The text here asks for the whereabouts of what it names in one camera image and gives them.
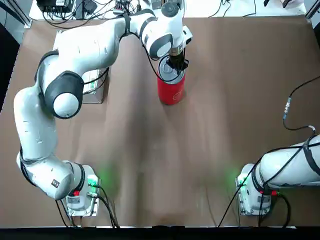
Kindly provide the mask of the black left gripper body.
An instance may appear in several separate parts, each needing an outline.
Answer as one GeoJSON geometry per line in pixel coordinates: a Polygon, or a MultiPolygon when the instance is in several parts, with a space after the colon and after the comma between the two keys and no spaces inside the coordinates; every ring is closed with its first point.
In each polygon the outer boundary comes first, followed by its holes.
{"type": "Polygon", "coordinates": [[[170,62],[172,64],[183,64],[184,61],[185,61],[185,54],[184,53],[170,56],[170,62]]]}

